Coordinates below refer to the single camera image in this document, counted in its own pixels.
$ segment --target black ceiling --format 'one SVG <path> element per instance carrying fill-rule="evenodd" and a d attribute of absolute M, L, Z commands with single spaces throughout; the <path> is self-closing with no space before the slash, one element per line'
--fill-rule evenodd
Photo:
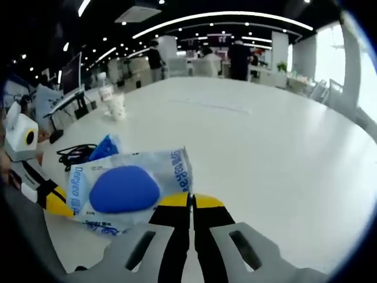
<path fill-rule="evenodd" d="M 216 24 L 250 22 L 287 29 L 305 38 L 312 35 L 316 29 L 339 19 L 339 10 L 331 0 L 312 0 L 310 4 L 304 3 L 303 0 L 165 0 L 163 5 L 159 5 L 158 0 L 154 1 L 162 13 L 144 22 L 128 23 L 125 26 L 114 21 L 130 6 L 129 0 L 91 0 L 81 18 L 78 17 L 77 10 L 82 0 L 34 0 L 22 1 L 22 3 L 20 0 L 10 1 L 3 11 L 6 17 L 2 19 L 5 20 L 2 26 L 8 27 L 4 29 L 3 35 L 3 39 L 7 42 L 6 63 L 13 72 L 31 81 L 44 68 L 59 70 L 80 51 L 83 52 L 83 58 L 88 57 L 87 61 L 84 60 L 86 64 L 84 69 L 86 69 L 112 47 L 117 47 L 116 52 L 124 55 L 130 53 L 130 50 L 142 49 L 155 34 L 168 33 L 181 40 L 195 37 L 195 33 L 204 36 L 207 33 L 226 31 L 234 35 L 247 36 L 251 31 L 253 37 L 271 39 L 270 28 Z M 192 19 L 161 28 L 136 40 L 132 39 L 136 33 L 157 24 L 188 15 L 216 11 L 253 11 L 283 16 L 310 25 L 314 31 L 310 32 L 275 19 L 238 15 Z M 200 24 L 207 25 L 185 28 Z M 289 39 L 293 43 L 297 35 L 289 35 Z M 68 52 L 63 52 L 66 42 L 70 42 L 70 48 Z M 26 54 L 27 58 L 22 60 L 21 54 Z"/>

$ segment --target potted plant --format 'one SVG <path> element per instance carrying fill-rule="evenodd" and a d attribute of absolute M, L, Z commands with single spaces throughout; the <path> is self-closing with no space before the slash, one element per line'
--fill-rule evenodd
<path fill-rule="evenodd" d="M 280 63 L 278 63 L 277 70 L 278 70 L 278 72 L 282 72 L 283 71 L 284 73 L 286 73 L 287 72 L 287 63 L 285 63 L 283 61 L 281 61 Z"/>

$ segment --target white tabletop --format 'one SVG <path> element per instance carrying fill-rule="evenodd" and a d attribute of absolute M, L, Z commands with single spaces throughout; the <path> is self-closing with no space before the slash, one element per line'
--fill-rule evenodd
<path fill-rule="evenodd" d="M 55 152 L 117 133 L 127 150 L 185 145 L 194 192 L 222 200 L 297 267 L 330 273 L 355 247 L 376 203 L 377 145 L 360 127 L 312 100 L 253 83 L 171 78 L 125 95 L 127 118 L 100 109 L 45 151 L 44 170 L 66 186 Z M 47 216 L 68 272 L 102 258 L 108 239 Z"/>

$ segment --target computer monitor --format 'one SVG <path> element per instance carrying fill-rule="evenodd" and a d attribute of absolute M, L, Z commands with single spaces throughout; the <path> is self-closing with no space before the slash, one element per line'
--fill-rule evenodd
<path fill-rule="evenodd" d="M 62 69 L 61 88 L 64 95 L 81 88 L 81 52 Z"/>

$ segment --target paper cup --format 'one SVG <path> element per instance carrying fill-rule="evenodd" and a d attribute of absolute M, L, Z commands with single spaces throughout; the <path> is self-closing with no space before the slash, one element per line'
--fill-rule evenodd
<path fill-rule="evenodd" d="M 111 99 L 106 100 L 105 103 L 115 121 L 120 121 L 125 118 L 123 94 L 113 96 Z"/>

